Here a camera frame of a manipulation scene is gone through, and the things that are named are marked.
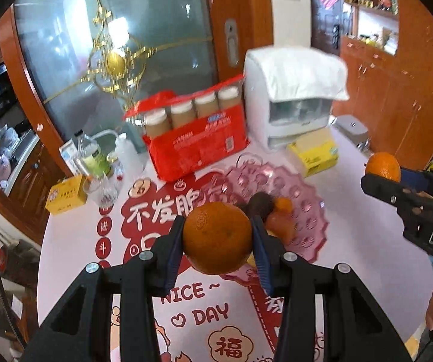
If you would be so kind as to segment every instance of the screw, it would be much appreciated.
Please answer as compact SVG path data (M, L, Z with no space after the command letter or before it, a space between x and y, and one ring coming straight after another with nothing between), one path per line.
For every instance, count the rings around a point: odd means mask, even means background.
M96 262L90 262L87 266L86 266L86 272L88 274L93 274L94 272L96 272L99 269L99 264Z
M348 264L345 264L344 262L341 262L338 266L337 269L342 272L343 274L348 274L350 272L350 266Z
M153 252L150 250L145 250L144 252L141 252L139 254L139 259L143 260L143 261L148 261L151 260L153 258Z
M286 261L290 261L290 262L292 262L292 261L296 261L297 258L298 258L298 256L297 256L295 253L293 253L293 252L285 252L285 253L283 254L283 258L284 258Z

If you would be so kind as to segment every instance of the pink glass fruit tray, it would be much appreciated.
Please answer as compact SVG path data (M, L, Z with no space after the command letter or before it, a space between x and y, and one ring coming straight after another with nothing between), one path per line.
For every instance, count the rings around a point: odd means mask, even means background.
M230 167L221 176L214 176L201 187L195 206L207 202L222 201L236 204L248 200L256 192L267 192L275 197L288 197L293 204L293 219L297 236L285 247L310 263L317 260L318 251L327 238L328 221L324 215L323 200L316 189L306 184L299 174L292 174L285 167L270 163L258 164L248 160L239 167ZM236 272L221 275L243 286L259 284L256 269L245 264Z

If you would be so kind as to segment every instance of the barcode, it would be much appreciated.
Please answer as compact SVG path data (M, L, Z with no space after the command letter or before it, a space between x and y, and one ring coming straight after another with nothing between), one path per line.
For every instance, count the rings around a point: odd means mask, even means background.
M224 145L227 148L227 152L232 152L235 149L235 142L233 141L233 136L230 136L224 141Z

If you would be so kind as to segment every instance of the yellow tissue box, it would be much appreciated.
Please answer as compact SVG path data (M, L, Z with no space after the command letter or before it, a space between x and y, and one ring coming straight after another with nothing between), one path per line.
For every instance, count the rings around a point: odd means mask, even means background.
M289 160L303 177L331 168L338 161L338 147L329 128L297 137L287 146Z
M84 205L88 199L82 189L85 180L84 176L79 175L54 185L47 197L46 210L57 215Z

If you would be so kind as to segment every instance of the red bag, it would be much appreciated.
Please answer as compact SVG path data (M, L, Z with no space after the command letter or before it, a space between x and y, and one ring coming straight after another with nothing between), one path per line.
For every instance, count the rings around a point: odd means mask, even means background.
M169 107L240 83L243 75L194 94L176 96L173 91L162 91L139 101L125 115L137 118L155 108ZM219 110L209 117L196 119L180 128L151 140L144 136L149 155L159 179L176 181L229 155L245 149L248 140L243 105Z

